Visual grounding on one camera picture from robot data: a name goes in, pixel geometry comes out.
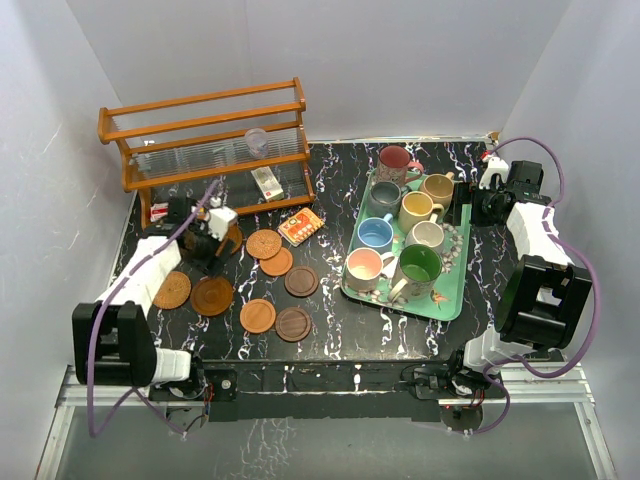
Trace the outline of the woven rattan coaster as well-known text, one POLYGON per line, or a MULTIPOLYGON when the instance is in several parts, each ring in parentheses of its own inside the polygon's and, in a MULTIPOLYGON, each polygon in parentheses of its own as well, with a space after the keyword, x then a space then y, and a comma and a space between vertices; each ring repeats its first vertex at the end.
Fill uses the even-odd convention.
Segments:
POLYGON ((181 307, 191 294, 189 277, 178 271, 172 271, 166 277, 158 290, 153 305, 163 310, 173 310, 181 307))
POLYGON ((246 241, 247 253, 259 260, 268 260, 282 248, 281 236, 270 229, 260 229, 252 233, 246 241))

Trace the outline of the orange wooden coaster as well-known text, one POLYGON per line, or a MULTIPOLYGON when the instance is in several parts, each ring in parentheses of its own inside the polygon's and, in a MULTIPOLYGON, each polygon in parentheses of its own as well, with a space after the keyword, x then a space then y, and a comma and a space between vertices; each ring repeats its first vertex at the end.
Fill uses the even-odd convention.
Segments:
POLYGON ((249 333, 260 334, 268 331, 275 323, 276 311, 272 303, 264 299, 247 302, 240 312, 240 323, 249 333))
POLYGON ((277 277, 285 275, 293 267, 292 253, 282 247, 273 257, 261 260, 260 268, 268 276, 277 277))

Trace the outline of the green floral tray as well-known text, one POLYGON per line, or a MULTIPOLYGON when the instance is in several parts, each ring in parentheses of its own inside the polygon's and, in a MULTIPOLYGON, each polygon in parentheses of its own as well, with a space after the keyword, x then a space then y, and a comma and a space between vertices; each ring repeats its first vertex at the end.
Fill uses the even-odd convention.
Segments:
POLYGON ((347 272, 342 272, 341 290, 349 298, 377 307, 388 307, 421 317, 439 321, 452 321, 462 310, 467 257, 471 230, 471 206, 454 205, 447 212, 443 223, 444 241, 441 274, 431 293, 421 299, 398 295, 394 301, 388 298, 392 290, 392 278, 380 274, 376 286, 365 292, 351 288, 347 272))

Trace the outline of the wooden shelf rack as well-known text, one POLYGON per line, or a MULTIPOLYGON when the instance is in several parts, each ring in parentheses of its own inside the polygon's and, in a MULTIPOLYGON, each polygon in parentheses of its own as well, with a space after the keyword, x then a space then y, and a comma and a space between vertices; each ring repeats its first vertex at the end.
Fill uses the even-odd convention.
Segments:
POLYGON ((306 99, 299 78, 236 88, 232 90, 192 95, 182 98, 148 102, 119 108, 99 110, 97 134, 102 144, 114 143, 121 156, 121 184, 126 192, 136 192, 140 199, 141 225, 151 223, 152 190, 206 178, 237 176, 262 167, 299 166, 304 191, 282 200, 237 206, 240 215, 261 213, 274 209, 308 205, 315 201, 310 161, 311 152, 306 138, 303 113, 306 99), (175 120, 155 125, 122 128, 120 117, 154 114, 162 110, 193 107, 198 104, 249 97, 290 90, 291 97, 283 103, 259 106, 202 117, 175 120), (157 143, 163 134, 190 133, 205 127, 253 121, 256 128, 267 135, 267 154, 262 158, 251 155, 245 134, 249 126, 225 129, 207 135, 188 135, 186 138, 157 143))

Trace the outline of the orange patterned card pack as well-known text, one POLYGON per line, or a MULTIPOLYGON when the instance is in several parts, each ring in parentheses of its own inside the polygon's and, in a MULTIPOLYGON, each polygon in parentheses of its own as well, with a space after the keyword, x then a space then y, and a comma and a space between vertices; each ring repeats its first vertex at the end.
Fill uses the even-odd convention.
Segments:
POLYGON ((284 221, 278 227, 278 232, 292 246, 297 247, 323 226, 324 221, 305 207, 284 221))

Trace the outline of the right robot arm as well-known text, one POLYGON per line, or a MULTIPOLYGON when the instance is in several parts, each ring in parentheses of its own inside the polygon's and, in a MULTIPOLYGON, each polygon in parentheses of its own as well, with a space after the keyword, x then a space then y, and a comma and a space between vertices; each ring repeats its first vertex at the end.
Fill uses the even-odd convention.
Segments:
POLYGON ((449 360, 446 385, 460 397, 480 387, 482 374, 496 375, 502 363, 565 348, 592 289, 587 269, 576 266, 558 243, 552 200, 540 192, 542 166, 507 163, 495 154, 486 163, 479 181, 455 185, 446 218, 460 225, 468 209, 476 227, 506 226, 518 262, 498 301, 493 326, 449 360))

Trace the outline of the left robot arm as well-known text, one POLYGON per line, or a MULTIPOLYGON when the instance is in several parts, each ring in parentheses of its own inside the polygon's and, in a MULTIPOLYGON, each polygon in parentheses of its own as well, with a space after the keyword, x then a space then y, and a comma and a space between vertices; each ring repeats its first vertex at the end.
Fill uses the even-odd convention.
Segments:
POLYGON ((212 274, 222 260, 218 250, 237 213, 212 198, 199 206, 173 198, 167 213, 146 226, 136 250, 113 284, 92 303, 72 312, 76 378, 83 385, 146 387, 171 383, 186 399, 206 387, 203 370, 192 355, 159 348, 147 324, 153 300, 169 274, 183 260, 212 274))

